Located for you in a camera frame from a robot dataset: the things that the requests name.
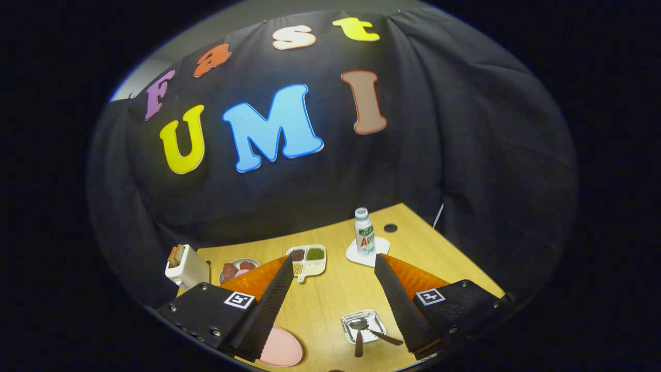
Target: bottle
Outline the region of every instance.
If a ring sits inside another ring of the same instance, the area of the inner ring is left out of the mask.
[[[376,252],[374,241],[374,227],[369,219],[367,208],[356,209],[356,247],[361,256],[371,256]]]

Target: white coaster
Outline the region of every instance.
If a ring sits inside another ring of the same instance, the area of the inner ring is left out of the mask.
[[[346,258],[351,262],[374,267],[374,264],[376,262],[376,255],[379,253],[387,254],[388,251],[390,250],[390,242],[388,241],[388,239],[382,238],[380,236],[376,236],[374,240],[374,244],[376,245],[376,252],[374,252],[373,255],[361,256],[360,254],[358,254],[358,248],[356,247],[356,239],[354,239],[354,241],[351,242],[351,245],[349,245],[349,248],[346,249]]]

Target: yellow letter u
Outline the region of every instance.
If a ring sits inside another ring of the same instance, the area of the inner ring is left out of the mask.
[[[165,159],[167,160],[167,165],[175,173],[188,173],[202,163],[202,158],[204,157],[204,137],[202,136],[200,114],[203,110],[204,106],[197,105],[184,114],[184,121],[188,123],[191,144],[190,153],[186,156],[181,156],[179,146],[176,143],[176,129],[179,126],[179,122],[176,120],[171,121],[161,129]]]

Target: plate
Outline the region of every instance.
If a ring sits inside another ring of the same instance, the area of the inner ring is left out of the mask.
[[[351,262],[374,267],[376,263],[376,255],[379,253],[388,254],[390,251],[390,242],[388,239],[377,236],[374,240],[374,244],[376,245],[374,254],[371,256],[363,256],[358,253],[358,249],[356,247],[356,239],[354,239],[354,241],[349,245],[349,248],[346,249],[346,258]]]
[[[255,266],[255,268],[259,267],[259,262],[257,262],[256,259],[252,259],[252,258],[239,258],[239,259],[235,259],[234,261],[231,262],[231,264],[234,265],[234,267],[236,267],[237,270],[240,270],[239,265],[241,264],[241,262],[244,262],[244,261],[247,261],[247,262],[252,263],[252,264]],[[224,275],[223,275],[223,269],[221,268],[221,269],[220,269],[220,275],[218,275],[218,285],[220,285],[220,283],[223,282],[223,277],[224,277]]]
[[[303,359],[303,346],[293,334],[273,326],[258,361],[274,367],[291,367]]]

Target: divided tray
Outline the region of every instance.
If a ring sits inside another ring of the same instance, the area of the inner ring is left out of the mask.
[[[305,277],[312,275],[319,275],[326,269],[326,247],[321,244],[311,244],[309,246],[291,247],[287,250],[286,254],[289,255],[296,250],[301,250],[303,253],[292,255],[293,274],[298,277],[298,283],[302,283]]]

